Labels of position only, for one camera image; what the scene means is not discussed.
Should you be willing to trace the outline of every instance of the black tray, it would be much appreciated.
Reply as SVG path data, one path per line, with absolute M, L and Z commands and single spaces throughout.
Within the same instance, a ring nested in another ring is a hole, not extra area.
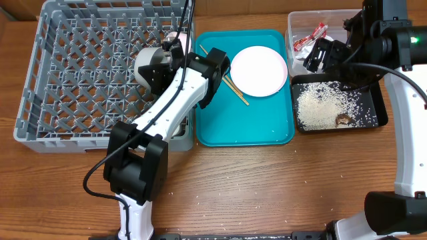
M 324 83 L 324 82 L 333 82 L 338 81 L 335 75 L 329 74 L 311 74 L 311 75 L 298 75 L 292 79 L 291 82 L 291 92 L 292 92 L 292 101 L 294 105 L 294 114 L 296 118 L 296 126 L 299 132 L 308 133 L 308 132 L 317 132 L 317 131 L 339 131 L 347 129 L 366 129 L 366 128 L 377 128 L 385 126 L 388 123 L 388 115 L 386 111 L 386 106 L 382 98 L 381 88 L 379 83 L 372 84 L 369 88 L 364 90 L 354 90 L 352 92 L 360 92 L 361 95 L 356 101 L 358 106 L 363 106 L 363 111 L 358 111 L 356 114 L 355 121 L 359 120 L 360 123 L 363 123 L 361 127 L 349 127 L 349 128 L 330 128 L 330 129 L 316 129 L 316 130 L 305 130 L 303 124 L 298 118 L 298 98 L 304 92 L 303 85 L 304 83 Z M 375 121 L 372 119 L 369 120 L 365 117 L 368 115 L 368 109 L 370 108 L 369 115 L 371 117 L 376 116 Z

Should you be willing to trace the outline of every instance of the teal tray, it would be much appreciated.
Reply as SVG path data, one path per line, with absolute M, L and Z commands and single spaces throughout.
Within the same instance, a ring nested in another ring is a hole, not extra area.
M 286 61 L 285 40 L 274 30 L 223 31 L 204 33 L 197 38 L 195 52 L 205 56 L 216 47 L 233 58 L 243 49 L 264 46 L 277 51 Z M 295 135 L 290 80 L 269 97 L 244 95 L 249 107 L 224 83 L 203 110 L 196 111 L 196 134 L 209 147 L 281 145 Z

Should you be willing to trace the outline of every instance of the lattice pattern crate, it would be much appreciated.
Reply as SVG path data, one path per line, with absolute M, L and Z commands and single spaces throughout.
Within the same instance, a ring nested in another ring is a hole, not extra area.
M 184 2 L 47 1 L 15 139 L 43 153 L 106 148 L 115 123 L 131 123 L 152 106 L 154 98 L 135 80 L 135 58 L 144 47 L 160 47 L 164 36 L 177 31 Z M 181 128 L 169 144 L 172 151 L 193 146 L 193 111 Z

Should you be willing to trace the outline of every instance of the white plate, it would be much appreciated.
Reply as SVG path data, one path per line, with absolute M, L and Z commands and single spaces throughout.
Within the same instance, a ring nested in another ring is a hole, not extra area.
M 240 91 L 253 97 L 267 97 L 285 85 L 288 68 L 283 57 L 273 49 L 254 46 L 234 57 L 231 75 Z

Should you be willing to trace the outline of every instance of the green light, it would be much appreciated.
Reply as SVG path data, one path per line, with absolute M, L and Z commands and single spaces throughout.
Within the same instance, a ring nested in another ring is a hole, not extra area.
M 417 43 L 420 41 L 420 38 L 418 37 L 411 37 L 411 43 Z

